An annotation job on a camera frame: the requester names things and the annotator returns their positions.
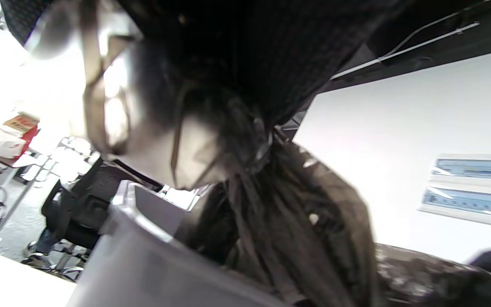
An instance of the electrical panel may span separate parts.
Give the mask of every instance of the electrical panel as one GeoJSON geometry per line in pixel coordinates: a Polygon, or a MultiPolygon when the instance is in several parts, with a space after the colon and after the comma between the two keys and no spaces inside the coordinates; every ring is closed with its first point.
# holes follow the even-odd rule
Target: electrical panel
{"type": "Polygon", "coordinates": [[[491,224],[491,155],[439,157],[419,209],[491,224]]]}

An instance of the white tissue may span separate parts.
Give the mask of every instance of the white tissue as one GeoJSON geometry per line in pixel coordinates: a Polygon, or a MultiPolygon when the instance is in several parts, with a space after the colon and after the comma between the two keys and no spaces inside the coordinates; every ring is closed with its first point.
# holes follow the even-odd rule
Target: white tissue
{"type": "Polygon", "coordinates": [[[25,143],[18,131],[6,126],[0,128],[0,157],[14,159],[20,155],[25,143]]]}

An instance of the chair base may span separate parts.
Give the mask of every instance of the chair base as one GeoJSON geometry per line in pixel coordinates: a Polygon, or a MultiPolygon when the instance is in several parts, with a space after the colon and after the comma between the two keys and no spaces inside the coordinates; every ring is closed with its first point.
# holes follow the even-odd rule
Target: chair base
{"type": "Polygon", "coordinates": [[[83,253],[74,253],[76,245],[73,243],[60,243],[63,248],[53,249],[62,253],[62,257],[57,264],[53,263],[47,255],[35,252],[36,242],[30,242],[24,249],[24,258],[20,263],[31,266],[37,270],[49,273],[53,276],[76,282],[84,269],[87,256],[83,253]],[[71,258],[78,258],[76,266],[66,266],[71,258]]]}

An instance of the white desk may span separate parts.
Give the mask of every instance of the white desk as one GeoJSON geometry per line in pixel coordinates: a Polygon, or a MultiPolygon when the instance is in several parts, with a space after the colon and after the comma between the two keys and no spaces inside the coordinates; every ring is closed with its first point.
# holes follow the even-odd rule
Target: white desk
{"type": "Polygon", "coordinates": [[[65,307],[75,284],[0,256],[0,306],[65,307]]]}

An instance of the gray cup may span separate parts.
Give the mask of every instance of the gray cup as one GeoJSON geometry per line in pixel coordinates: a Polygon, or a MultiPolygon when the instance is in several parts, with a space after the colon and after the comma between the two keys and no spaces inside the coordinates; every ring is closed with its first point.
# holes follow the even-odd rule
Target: gray cup
{"type": "Polygon", "coordinates": [[[172,237],[187,211],[122,181],[68,307],[284,307],[172,237]]]}

